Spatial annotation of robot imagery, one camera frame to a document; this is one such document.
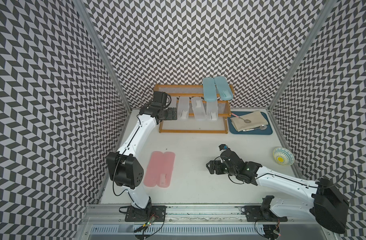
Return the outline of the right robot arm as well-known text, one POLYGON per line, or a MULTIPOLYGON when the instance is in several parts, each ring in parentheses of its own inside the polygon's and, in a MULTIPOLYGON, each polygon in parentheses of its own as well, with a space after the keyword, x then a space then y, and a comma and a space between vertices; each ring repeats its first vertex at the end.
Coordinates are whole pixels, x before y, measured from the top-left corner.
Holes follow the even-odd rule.
POLYGON ((246 206, 248 222, 285 222, 289 217, 315 220, 324 229, 336 234, 346 232, 350 203, 328 179, 304 180, 275 172, 259 163, 243 161, 226 145, 221 155, 209 161, 210 174, 235 177, 239 184, 252 184, 278 190, 293 197, 281 200, 269 195, 259 206, 246 206))

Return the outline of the clear pencil case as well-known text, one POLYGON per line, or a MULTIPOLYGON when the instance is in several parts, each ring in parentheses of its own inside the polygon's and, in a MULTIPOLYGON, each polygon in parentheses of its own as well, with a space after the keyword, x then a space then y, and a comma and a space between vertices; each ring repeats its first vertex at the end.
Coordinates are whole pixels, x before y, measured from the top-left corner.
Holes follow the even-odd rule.
POLYGON ((206 111, 201 97, 191 98, 192 109, 194 117, 197 121, 204 121, 206 119, 206 111))
POLYGON ((175 97, 175 96, 172 96, 171 97, 171 101, 170 101, 169 107, 170 108, 176 108, 177 107, 177 97, 175 97))
POLYGON ((179 120, 187 120, 189 118, 190 98, 179 97, 177 105, 177 118, 179 120))
POLYGON ((206 103, 206 115, 207 120, 217 121, 218 120, 218 102, 207 102, 206 103))

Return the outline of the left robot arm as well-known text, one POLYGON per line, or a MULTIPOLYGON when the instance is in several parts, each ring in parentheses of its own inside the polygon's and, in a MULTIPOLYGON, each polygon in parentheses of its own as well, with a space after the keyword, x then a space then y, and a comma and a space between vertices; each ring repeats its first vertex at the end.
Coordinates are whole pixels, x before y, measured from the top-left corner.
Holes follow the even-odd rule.
POLYGON ((170 106, 171 103, 172 97, 169 94, 154 91, 152 100, 140 108, 136 116, 137 122, 128 138, 116 152, 110 152, 106 157, 113 186, 122 187, 128 193, 131 206, 135 209, 143 211, 151 205, 150 196, 142 185, 144 169, 138 155, 159 123, 177 120, 177 110, 170 106))

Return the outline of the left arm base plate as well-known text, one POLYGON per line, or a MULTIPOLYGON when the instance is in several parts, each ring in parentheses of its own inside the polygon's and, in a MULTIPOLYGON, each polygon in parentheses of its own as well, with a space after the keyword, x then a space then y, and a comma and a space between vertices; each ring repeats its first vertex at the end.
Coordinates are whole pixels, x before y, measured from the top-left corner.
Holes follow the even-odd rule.
POLYGON ((145 223, 155 217, 155 222, 162 223, 165 220, 166 206, 151 206, 150 208, 138 209, 132 206, 127 208, 125 222, 145 223))

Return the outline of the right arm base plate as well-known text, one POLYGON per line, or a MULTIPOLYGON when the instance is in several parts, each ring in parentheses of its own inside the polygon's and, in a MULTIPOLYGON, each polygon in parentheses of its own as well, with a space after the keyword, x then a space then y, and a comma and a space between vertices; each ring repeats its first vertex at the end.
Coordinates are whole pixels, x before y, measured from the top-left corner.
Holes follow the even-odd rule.
POLYGON ((287 222, 287 217, 278 217, 271 210, 261 210, 261 206, 251 205, 241 208, 249 223, 252 222, 287 222))

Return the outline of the pink pencil case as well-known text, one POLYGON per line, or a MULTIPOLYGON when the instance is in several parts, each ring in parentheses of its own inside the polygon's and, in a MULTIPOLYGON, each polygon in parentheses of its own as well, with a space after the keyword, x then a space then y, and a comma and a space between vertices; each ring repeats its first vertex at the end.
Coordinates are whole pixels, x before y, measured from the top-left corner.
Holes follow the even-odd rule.
POLYGON ((162 164, 163 159, 163 152, 155 151, 151 154, 143 181, 146 187, 152 188, 157 186, 160 178, 159 167, 162 164))
POLYGON ((171 183, 172 172, 174 168, 175 153, 165 152, 159 161, 159 180, 158 186, 160 188, 168 188, 171 183))

